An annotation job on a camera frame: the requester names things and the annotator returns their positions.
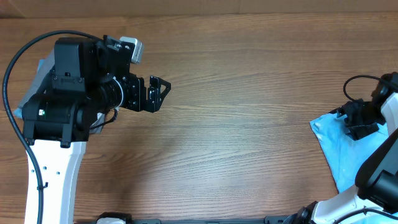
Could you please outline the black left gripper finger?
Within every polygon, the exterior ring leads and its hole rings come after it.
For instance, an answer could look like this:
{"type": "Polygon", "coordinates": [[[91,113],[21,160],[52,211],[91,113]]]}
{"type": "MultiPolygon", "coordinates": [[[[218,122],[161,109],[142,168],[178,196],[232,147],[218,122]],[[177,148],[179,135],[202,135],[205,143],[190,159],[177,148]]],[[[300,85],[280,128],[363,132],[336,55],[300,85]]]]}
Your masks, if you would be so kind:
{"type": "Polygon", "coordinates": [[[149,90],[147,93],[147,111],[155,113],[160,110],[162,100],[161,93],[158,90],[149,90]]]}
{"type": "Polygon", "coordinates": [[[151,96],[167,96],[170,90],[171,83],[159,77],[150,77],[149,94],[151,96]]]}

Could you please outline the light blue printed t-shirt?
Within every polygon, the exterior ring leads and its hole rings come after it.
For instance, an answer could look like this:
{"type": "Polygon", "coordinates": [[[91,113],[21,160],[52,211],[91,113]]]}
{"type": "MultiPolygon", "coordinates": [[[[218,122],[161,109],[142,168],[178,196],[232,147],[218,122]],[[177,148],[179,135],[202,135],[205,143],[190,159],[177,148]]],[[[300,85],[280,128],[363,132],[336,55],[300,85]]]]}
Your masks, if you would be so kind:
{"type": "Polygon", "coordinates": [[[356,174],[363,162],[387,139],[386,125],[360,140],[347,135],[346,116],[324,114],[310,122],[310,127],[320,143],[331,174],[339,192],[354,185],[356,174]]]}

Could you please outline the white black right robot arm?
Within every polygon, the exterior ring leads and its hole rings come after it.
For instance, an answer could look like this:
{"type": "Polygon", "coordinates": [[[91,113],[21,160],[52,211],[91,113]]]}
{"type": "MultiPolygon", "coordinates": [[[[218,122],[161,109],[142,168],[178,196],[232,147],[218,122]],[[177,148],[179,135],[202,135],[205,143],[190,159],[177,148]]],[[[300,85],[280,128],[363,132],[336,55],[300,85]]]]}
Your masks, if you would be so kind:
{"type": "Polygon", "coordinates": [[[378,79],[371,101],[349,101],[313,120],[339,194],[313,202],[285,223],[397,221],[397,73],[378,79]]]}

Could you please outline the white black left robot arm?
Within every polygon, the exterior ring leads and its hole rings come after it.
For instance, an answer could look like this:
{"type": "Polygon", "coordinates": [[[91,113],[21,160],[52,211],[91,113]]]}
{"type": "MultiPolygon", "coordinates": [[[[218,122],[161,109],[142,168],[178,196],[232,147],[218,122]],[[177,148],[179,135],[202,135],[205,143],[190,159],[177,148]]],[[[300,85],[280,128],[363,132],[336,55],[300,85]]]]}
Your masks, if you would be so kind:
{"type": "Polygon", "coordinates": [[[137,39],[110,36],[62,37],[54,65],[22,107],[23,134],[36,158],[29,163],[26,223],[71,223],[76,183],[90,133],[99,116],[125,108],[156,112],[171,89],[151,77],[146,85],[129,71],[144,46],[137,39]]]}

